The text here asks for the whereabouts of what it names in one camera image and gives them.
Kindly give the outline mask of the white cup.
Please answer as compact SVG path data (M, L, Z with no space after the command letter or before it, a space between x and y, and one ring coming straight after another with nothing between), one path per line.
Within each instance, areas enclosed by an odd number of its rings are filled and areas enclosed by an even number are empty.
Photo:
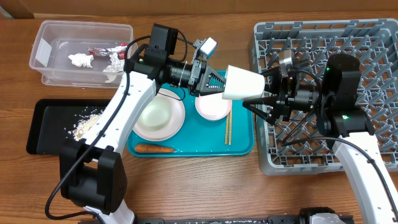
M228 65L225 79L224 100L250 100L264 93L265 78L258 73Z

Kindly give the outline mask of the red foil wrapper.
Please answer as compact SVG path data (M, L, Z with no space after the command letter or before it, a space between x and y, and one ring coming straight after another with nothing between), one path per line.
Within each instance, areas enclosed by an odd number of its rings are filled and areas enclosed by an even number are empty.
M118 73L124 70L126 48L127 44L122 43L111 48L89 47L88 51L94 58L109 58L110 64L104 68L103 72Z

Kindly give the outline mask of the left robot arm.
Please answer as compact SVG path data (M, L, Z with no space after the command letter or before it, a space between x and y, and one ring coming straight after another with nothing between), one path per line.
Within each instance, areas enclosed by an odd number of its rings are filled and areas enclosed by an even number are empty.
M121 82L102 115L79 141L67 140L60 150L60 182L54 193L98 223L136 222L124 200L127 177L122 155L135 123L161 86L184 88L192 96L224 90L225 78L206 62L216 41L195 41L193 59L187 63L173 59L178 40L185 40L180 30L160 24L153 25L150 35L135 39L137 49L125 50Z

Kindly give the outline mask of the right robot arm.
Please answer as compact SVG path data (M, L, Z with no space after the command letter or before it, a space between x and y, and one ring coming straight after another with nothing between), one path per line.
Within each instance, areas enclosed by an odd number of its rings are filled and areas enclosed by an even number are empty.
M269 124L288 121L293 110L317 117L318 140L325 140L349 179L365 223L397 223L397 190L379 152L368 114L356 106L361 79L359 60L347 54L329 57L322 78L309 60L283 57L261 72L270 83L268 97L244 100L243 106Z

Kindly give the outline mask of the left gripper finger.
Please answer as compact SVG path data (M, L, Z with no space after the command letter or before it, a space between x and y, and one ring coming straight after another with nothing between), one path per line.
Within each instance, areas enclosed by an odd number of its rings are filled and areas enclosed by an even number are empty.
M207 66L205 70L206 83L207 84L225 84L226 79L224 76L220 75L211 66Z
M213 95L217 93L222 93L224 92L224 86L216 86L216 85L208 85L204 87L200 87L200 96L206 96L206 95Z

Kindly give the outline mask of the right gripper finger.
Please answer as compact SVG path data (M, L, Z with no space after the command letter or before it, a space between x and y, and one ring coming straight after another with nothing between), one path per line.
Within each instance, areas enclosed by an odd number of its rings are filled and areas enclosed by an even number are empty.
M274 67L272 69L266 70L265 72L262 72L261 75L267 80L264 90L269 93L279 93L282 79L280 67Z
M268 105L271 106L271 100L267 100L265 98L255 98L250 100L243 101L243 107L247 110L253 112L258 117L262 118L264 121L271 125L275 125L277 120L277 116L274 113L274 110L271 109L269 113L264 110L260 110L256 108L256 105Z

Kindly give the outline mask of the cream bowl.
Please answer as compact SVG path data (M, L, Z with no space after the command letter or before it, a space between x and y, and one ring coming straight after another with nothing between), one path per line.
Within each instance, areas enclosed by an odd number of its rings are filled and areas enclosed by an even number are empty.
M158 131L169 123L171 112L169 101L156 96L142 111L137 125L146 131Z

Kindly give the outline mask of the white napkin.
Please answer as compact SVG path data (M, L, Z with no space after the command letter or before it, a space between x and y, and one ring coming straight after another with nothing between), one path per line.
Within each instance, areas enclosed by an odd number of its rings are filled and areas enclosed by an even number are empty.
M94 60L94 56L77 53L75 55L69 55L68 58L71 60L71 63L76 67L86 67L92 68L91 63Z

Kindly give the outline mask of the rice and food scraps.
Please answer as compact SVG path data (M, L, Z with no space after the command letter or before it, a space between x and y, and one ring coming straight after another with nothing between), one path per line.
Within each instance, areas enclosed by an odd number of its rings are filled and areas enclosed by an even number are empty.
M84 106L81 110L73 113L72 118L76 118L77 121L73 121L70 128L65 128L66 138L79 141L96 124L103 114L103 110L98 106Z

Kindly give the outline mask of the small pink bowl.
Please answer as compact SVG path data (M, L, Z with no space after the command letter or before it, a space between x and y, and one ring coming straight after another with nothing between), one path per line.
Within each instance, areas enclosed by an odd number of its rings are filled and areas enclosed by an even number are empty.
M195 100L195 108L203 118L209 121L217 121L230 112L233 102L224 100L222 93L199 96Z

